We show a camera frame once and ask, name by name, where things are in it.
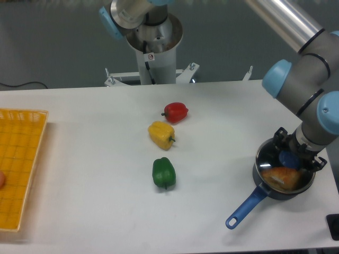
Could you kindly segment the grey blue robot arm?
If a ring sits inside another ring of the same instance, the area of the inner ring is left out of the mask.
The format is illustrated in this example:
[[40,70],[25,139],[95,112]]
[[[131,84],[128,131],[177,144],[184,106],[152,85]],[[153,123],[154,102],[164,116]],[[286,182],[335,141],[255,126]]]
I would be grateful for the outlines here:
[[[327,32],[290,1],[247,4],[300,55],[296,64],[278,61],[262,80],[264,89],[301,119],[293,134],[279,129],[274,135],[280,161],[286,167],[319,171],[326,161],[318,153],[338,137],[338,90],[322,88],[338,70],[338,32]],[[143,85],[185,84],[198,69],[191,63],[176,71],[176,47],[183,31],[168,5],[169,1],[111,1],[99,10],[109,34],[126,38],[135,50]]]

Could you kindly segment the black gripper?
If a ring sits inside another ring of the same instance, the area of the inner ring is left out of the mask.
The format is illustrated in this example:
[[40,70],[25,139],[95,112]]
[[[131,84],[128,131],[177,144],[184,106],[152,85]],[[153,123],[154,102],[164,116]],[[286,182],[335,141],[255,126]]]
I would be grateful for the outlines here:
[[277,151],[287,150],[288,148],[295,154],[300,163],[300,168],[309,168],[309,171],[320,171],[326,164],[327,160],[318,157],[319,150],[310,150],[306,143],[300,144],[297,141],[296,135],[289,134],[285,128],[280,127],[273,135],[273,145]]

